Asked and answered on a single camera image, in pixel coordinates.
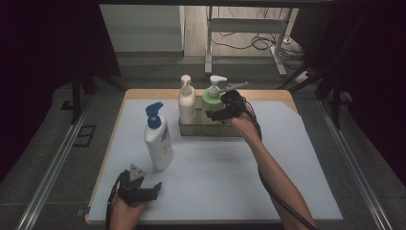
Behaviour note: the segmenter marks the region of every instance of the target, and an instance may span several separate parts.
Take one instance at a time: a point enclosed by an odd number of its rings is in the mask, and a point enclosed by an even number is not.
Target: blue pump cap
[[[161,118],[158,116],[158,110],[164,106],[163,103],[153,103],[146,108],[146,113],[148,116],[148,127],[158,128],[161,126]]]

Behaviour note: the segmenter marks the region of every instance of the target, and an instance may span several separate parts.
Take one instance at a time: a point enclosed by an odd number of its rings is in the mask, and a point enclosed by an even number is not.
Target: white table
[[[259,181],[254,156],[242,138],[183,137],[177,124],[177,101],[173,99],[177,90],[150,90],[149,96],[146,92],[129,90],[124,98],[89,204],[87,222],[104,222],[111,187],[131,163],[147,172],[142,187],[163,182],[158,199],[149,203],[140,223],[280,221]],[[265,146],[301,191],[313,217],[342,219],[290,94],[280,90],[240,93],[255,108]],[[290,106],[281,101],[254,101],[266,98],[280,98]],[[145,108],[158,101],[164,103],[160,114],[168,118],[174,151],[171,164],[163,172],[153,169],[144,141]]]

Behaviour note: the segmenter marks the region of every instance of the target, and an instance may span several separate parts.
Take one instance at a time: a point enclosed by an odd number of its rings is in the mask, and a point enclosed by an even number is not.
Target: white wall
[[[115,52],[183,51],[179,6],[100,5]]]

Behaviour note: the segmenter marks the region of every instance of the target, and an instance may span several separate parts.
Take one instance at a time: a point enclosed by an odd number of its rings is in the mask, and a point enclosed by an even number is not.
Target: dark curtain
[[[374,3],[343,65],[350,114],[406,185],[406,17]]]
[[[77,73],[119,76],[99,5],[10,1],[0,5],[0,179],[43,122],[53,93]]]

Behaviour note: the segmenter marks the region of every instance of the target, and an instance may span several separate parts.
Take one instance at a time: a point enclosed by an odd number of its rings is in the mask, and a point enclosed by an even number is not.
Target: black stand
[[[315,96],[317,99],[324,99],[331,91],[331,89],[333,89],[331,119],[333,123],[337,126],[337,128],[340,128],[339,124],[339,110],[341,103],[340,96],[343,87],[343,80],[342,77],[340,76],[340,67],[341,67],[340,65],[355,36],[357,35],[361,26],[366,21],[368,14],[370,13],[366,2],[362,3],[361,6],[362,8],[359,11],[355,23],[351,27],[349,34],[345,37],[343,44],[340,46],[331,64],[327,66],[325,69],[316,73],[315,75],[312,75],[306,80],[287,89],[290,93],[294,93],[310,85],[315,81],[322,80],[321,84],[315,91]],[[279,89],[284,88],[292,80],[295,80],[297,77],[299,77],[301,73],[310,65],[310,63],[311,61],[306,61],[301,67],[299,67],[292,74],[292,76],[289,77],[289,79],[286,80],[286,82],[283,85],[279,87]]]

